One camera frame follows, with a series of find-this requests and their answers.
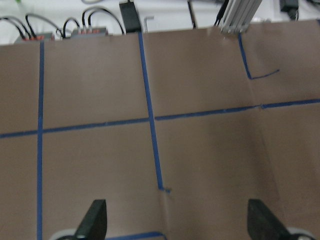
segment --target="black plug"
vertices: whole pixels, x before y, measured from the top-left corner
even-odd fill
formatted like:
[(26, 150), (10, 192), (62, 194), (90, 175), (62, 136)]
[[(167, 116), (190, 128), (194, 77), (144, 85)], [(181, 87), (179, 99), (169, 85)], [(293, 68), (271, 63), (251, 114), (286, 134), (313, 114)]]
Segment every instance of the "black plug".
[(298, 0), (280, 0), (280, 10), (288, 14), (291, 20), (298, 20)]

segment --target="white background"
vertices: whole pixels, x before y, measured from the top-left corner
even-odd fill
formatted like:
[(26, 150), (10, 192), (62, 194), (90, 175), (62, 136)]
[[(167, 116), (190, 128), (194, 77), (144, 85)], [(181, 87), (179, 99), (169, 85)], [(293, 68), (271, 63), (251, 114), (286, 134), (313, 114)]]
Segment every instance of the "white background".
[[(144, 18), (154, 17), (147, 21), (149, 32), (192, 28), (187, 0), (134, 0), (134, 3), (143, 28)], [(212, 26), (221, 6), (214, 1), (201, 0), (194, 0), (192, 5), (198, 28)], [(21, 0), (21, 3), (15, 0), (0, 0), (0, 17), (11, 15), (25, 22), (26, 13), (35, 13), (49, 18), (62, 28), (68, 17), (75, 17), (81, 23), (83, 10), (92, 6), (107, 8), (118, 17), (121, 23), (123, 22), (119, 0), (104, 0), (95, 5), (84, 4), (81, 0)], [(289, 21), (288, 15), (280, 12), (279, 0), (262, 0), (253, 21), (261, 19), (269, 19), (272, 22)], [(320, 19), (320, 7), (317, 9), (306, 0), (299, 0), (299, 20), (308, 19)], [(55, 31), (52, 26), (37, 18), (30, 17), (30, 22), (36, 33)], [(109, 33), (121, 33), (117, 23), (104, 13), (97, 13), (92, 17), (92, 26), (107, 26)], [(67, 26), (70, 30), (74, 27), (73, 23)], [(13, 44), (18, 36), (19, 33), (14, 26), (4, 20), (0, 21), (0, 45)]]

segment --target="blue tape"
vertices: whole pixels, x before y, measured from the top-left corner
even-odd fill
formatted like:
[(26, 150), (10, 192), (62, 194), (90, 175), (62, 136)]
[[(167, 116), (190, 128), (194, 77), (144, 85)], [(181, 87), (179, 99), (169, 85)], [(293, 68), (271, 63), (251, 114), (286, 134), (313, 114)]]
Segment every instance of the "blue tape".
[(139, 233), (139, 234), (128, 235), (128, 236), (108, 237), (106, 240), (138, 240), (138, 239), (147, 239), (147, 238), (156, 238), (156, 237), (163, 237), (163, 239), (167, 240), (164, 234), (157, 231)]
[(310, 99), (310, 100), (301, 100), (301, 101), (288, 101), (288, 102), (262, 104), (261, 108), (270, 109), (270, 108), (287, 107), (287, 106), (294, 106), (294, 105), (318, 104), (318, 103), (320, 103), (320, 99)]
[(251, 73), (249, 71), (248, 62), (247, 62), (247, 56), (246, 56), (246, 52), (245, 52), (245, 49), (244, 49), (244, 45), (242, 43), (241, 33), (238, 34), (238, 42), (239, 42), (241, 56), (242, 56), (243, 64), (244, 64), (246, 75), (247, 75), (248, 79), (250, 79), (250, 80), (263, 79), (263, 78), (269, 77), (270, 75), (276, 74), (276, 73), (278, 73), (280, 71), (280, 69), (277, 69), (277, 70), (275, 70), (273, 72), (270, 72), (270, 73), (262, 75), (262, 76), (252, 77), (252, 75), (251, 75)]
[(0, 134), (0, 139), (29, 136), (29, 135), (35, 135), (37, 133), (38, 133), (37, 130), (2, 133), (2, 134)]
[(166, 190), (163, 186), (157, 135), (156, 135), (156, 127), (155, 127), (155, 119), (154, 119), (154, 112), (152, 108), (151, 94), (150, 94), (150, 87), (149, 87), (149, 80), (148, 80), (148, 73), (147, 73), (144, 40), (141, 32), (138, 33), (138, 37), (139, 37), (139, 47), (140, 47), (140, 57), (141, 57), (145, 97), (146, 97), (146, 103), (147, 103), (148, 114), (149, 114), (149, 123), (150, 123), (156, 179), (157, 179), (158, 188), (162, 191), (169, 192), (169, 190)]
[(40, 42), (38, 130), (37, 130), (37, 186), (36, 186), (36, 239), (42, 240), (42, 150), (43, 150), (43, 117), (44, 117), (44, 70), (45, 46)]
[(140, 119), (122, 120), (122, 121), (109, 121), (109, 122), (102, 122), (102, 123), (92, 123), (92, 124), (84, 124), (84, 125), (48, 128), (48, 129), (44, 129), (43, 132), (44, 133), (56, 133), (56, 132), (81, 130), (81, 129), (92, 129), (92, 128), (101, 128), (101, 127), (109, 127), (109, 126), (146, 123), (148, 121), (149, 121), (149, 118), (140, 118)]
[(201, 117), (201, 116), (215, 115), (215, 114), (229, 114), (229, 113), (236, 113), (236, 112), (245, 111), (245, 110), (248, 110), (248, 109), (253, 109), (253, 108), (256, 108), (256, 107), (258, 107), (258, 106), (245, 106), (245, 107), (236, 107), (236, 108), (212, 110), (212, 111), (200, 111), (200, 112), (184, 113), (184, 114), (177, 114), (177, 115), (156, 116), (155, 120), (163, 121), (163, 120), (190, 118), (190, 117)]

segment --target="cardboard sheet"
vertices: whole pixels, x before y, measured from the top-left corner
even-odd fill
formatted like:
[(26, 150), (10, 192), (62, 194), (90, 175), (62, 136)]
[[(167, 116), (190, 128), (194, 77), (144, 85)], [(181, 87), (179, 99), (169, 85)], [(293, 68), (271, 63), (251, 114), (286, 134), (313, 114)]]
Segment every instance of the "cardboard sheet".
[(94, 199), (107, 201), (107, 237), (163, 231), (148, 123), (43, 137), (43, 239), (76, 228)]
[(320, 237), (320, 104), (265, 109), (261, 118), (286, 224)]
[(257, 111), (156, 122), (169, 239), (249, 239), (249, 198), (283, 216)]
[(0, 46), (0, 134), (37, 129), (39, 49)]
[(320, 98), (320, 27), (316, 20), (251, 24), (242, 34), (256, 104)]
[(143, 35), (155, 116), (252, 106), (236, 37), (217, 27)]
[(138, 36), (45, 44), (44, 128), (147, 118)]
[(0, 139), (0, 239), (36, 239), (37, 137)]

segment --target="blue tape line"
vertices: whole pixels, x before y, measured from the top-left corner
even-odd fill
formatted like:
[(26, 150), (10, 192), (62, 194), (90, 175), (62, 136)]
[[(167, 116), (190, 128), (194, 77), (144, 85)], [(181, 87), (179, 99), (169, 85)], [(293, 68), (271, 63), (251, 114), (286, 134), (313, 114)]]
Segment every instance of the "blue tape line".
[(29, 135), (35, 135), (37, 133), (38, 133), (37, 130), (19, 131), (19, 132), (12, 132), (12, 133), (2, 133), (2, 134), (0, 134), (0, 139), (29, 136)]
[(39, 66), (39, 99), (38, 99), (38, 131), (37, 131), (37, 186), (36, 186), (36, 239), (42, 240), (42, 149), (43, 149), (43, 116), (44, 116), (44, 68), (45, 46), (40, 42)]
[(139, 233), (139, 234), (128, 235), (128, 236), (108, 237), (106, 238), (106, 240), (136, 240), (136, 239), (147, 239), (147, 238), (156, 238), (156, 237), (163, 237), (165, 240), (167, 240), (164, 234), (157, 231)]
[(151, 130), (156, 179), (157, 179), (158, 188), (162, 191), (165, 191), (165, 188), (163, 186), (162, 173), (161, 173), (154, 112), (152, 108), (151, 95), (150, 95), (150, 87), (149, 87), (145, 49), (144, 49), (144, 40), (141, 32), (138, 33), (138, 37), (139, 37), (140, 57), (141, 57), (144, 89), (145, 89), (145, 96), (146, 96), (146, 104), (147, 104), (148, 114), (149, 114), (149, 123), (150, 123), (150, 130)]
[(280, 69), (277, 69), (277, 70), (275, 70), (273, 72), (270, 72), (270, 73), (268, 73), (266, 75), (252, 77), (252, 75), (251, 75), (251, 73), (249, 71), (248, 62), (247, 62), (247, 56), (246, 56), (246, 52), (245, 52), (245, 49), (244, 49), (244, 45), (242, 43), (241, 33), (238, 34), (238, 42), (239, 42), (241, 56), (242, 56), (243, 64), (244, 64), (246, 75), (247, 75), (248, 79), (250, 79), (250, 80), (263, 79), (263, 78), (269, 77), (270, 75), (276, 74), (276, 73), (278, 73), (280, 71)]
[(236, 112), (245, 111), (245, 110), (248, 110), (248, 109), (253, 109), (253, 108), (256, 108), (256, 107), (258, 107), (258, 106), (245, 106), (245, 107), (236, 107), (236, 108), (212, 110), (212, 111), (200, 111), (200, 112), (184, 113), (184, 114), (177, 114), (177, 115), (156, 116), (155, 120), (163, 121), (163, 120), (190, 118), (190, 117), (201, 117), (201, 116), (215, 115), (215, 114), (229, 114), (229, 113), (236, 113)]
[(320, 103), (320, 99), (310, 99), (310, 100), (301, 100), (301, 101), (288, 101), (288, 102), (262, 104), (261, 108), (270, 109), (270, 108), (287, 107), (287, 106), (294, 106), (294, 105), (318, 104), (318, 103)]
[(92, 129), (92, 128), (101, 128), (101, 127), (110, 127), (110, 126), (119, 126), (119, 125), (127, 125), (127, 124), (138, 124), (138, 123), (146, 123), (148, 122), (148, 118), (140, 118), (140, 119), (132, 119), (132, 120), (122, 120), (122, 121), (109, 121), (102, 123), (92, 123), (92, 124), (84, 124), (84, 125), (75, 125), (75, 126), (65, 126), (65, 127), (56, 127), (56, 128), (47, 128), (44, 129), (44, 133), (56, 133), (56, 132), (64, 132), (64, 131), (72, 131), (72, 130), (81, 130), (81, 129)]

